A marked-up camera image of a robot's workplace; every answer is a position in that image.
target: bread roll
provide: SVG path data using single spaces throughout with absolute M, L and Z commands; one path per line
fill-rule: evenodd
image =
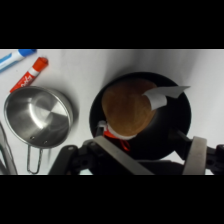
M 157 86 L 145 79 L 130 79 L 110 86 L 103 95 L 102 107 L 107 122 L 122 136 L 143 131 L 153 119 L 149 99 L 143 94 Z

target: red tab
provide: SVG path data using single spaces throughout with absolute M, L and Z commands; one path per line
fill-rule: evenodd
M 125 151 L 127 151 L 127 152 L 130 152 L 130 144 L 128 143 L 128 141 L 121 140 L 121 139 L 115 137 L 113 134 L 111 134 L 111 133 L 109 132 L 108 129 L 107 129 L 106 131 L 104 131 L 103 135 L 104 135 L 104 136 L 107 136 L 107 137 L 109 137 L 109 138 L 114 138 L 114 139 L 118 139 L 118 140 L 120 140 L 123 149 L 124 149 Z

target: silver pot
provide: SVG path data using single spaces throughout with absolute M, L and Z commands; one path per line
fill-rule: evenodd
M 24 87 L 9 95 L 4 112 L 11 131 L 28 144 L 28 172 L 38 174 L 43 149 L 51 149 L 62 144 L 71 130 L 73 123 L 71 104 L 58 91 Z M 31 146 L 40 149 L 36 172 L 30 170 Z

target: saucepan handle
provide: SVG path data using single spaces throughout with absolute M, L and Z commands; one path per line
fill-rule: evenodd
M 39 161 L 38 161 L 38 167 L 37 167 L 37 171 L 36 172 L 32 172 L 30 170 L 30 153 L 31 153 L 31 146 L 28 146 L 28 156 L 27 156 L 27 171 L 30 174 L 36 175 L 39 173 L 40 171 L 40 165 L 41 165 L 41 161 L 42 161 L 42 155 L 43 155 L 43 149 L 40 149 L 40 154 L 39 154 Z

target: white countertop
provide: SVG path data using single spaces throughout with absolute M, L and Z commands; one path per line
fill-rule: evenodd
M 0 58 L 14 50 L 1 49 Z M 3 108 L 9 90 L 38 56 L 47 57 L 49 66 L 32 85 L 61 91 L 79 112 L 68 139 L 60 147 L 44 151 L 39 174 L 49 172 L 63 146 L 74 144 L 80 147 L 85 140 L 92 138 L 89 111 L 94 98 L 114 77 L 130 72 L 155 72 L 173 79 L 179 85 L 190 85 L 191 89 L 186 94 L 192 106 L 193 119 L 188 137 L 196 135 L 207 138 L 211 147 L 224 143 L 224 50 L 38 49 L 36 54 L 0 73 L 0 120 L 20 175 L 28 174 L 27 146 L 9 130 Z M 32 150 L 32 170 L 36 169 L 38 152 Z M 168 159 L 181 162 L 176 153 Z

